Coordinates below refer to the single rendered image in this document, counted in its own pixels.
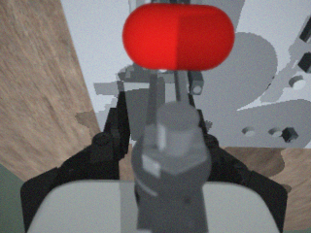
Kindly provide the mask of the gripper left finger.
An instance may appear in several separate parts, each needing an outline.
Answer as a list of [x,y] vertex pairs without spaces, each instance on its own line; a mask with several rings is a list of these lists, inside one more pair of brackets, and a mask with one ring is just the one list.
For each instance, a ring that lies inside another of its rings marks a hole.
[[61,167],[22,185],[20,200],[25,233],[44,198],[55,187],[77,180],[119,180],[119,161],[128,153],[129,139],[125,93],[121,91],[117,106],[109,110],[103,132],[92,138],[91,145],[65,160]]

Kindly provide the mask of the grey toggle clamp with red handle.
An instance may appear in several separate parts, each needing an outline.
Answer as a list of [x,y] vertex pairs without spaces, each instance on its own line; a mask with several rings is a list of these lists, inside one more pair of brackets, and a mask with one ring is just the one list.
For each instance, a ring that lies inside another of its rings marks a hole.
[[299,39],[301,39],[306,44],[311,44],[311,17],[305,25],[301,35],[299,36]]

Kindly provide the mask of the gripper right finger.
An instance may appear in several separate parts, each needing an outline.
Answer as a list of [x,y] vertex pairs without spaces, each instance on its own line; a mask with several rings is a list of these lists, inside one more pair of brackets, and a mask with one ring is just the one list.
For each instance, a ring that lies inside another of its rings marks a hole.
[[[265,202],[279,229],[283,233],[288,201],[287,190],[271,179],[255,172],[219,147],[218,139],[207,133],[202,111],[196,109],[200,116],[198,127],[202,128],[204,143],[210,151],[212,159],[211,173],[206,182],[237,183],[255,191]],[[199,126],[200,125],[200,126]]]

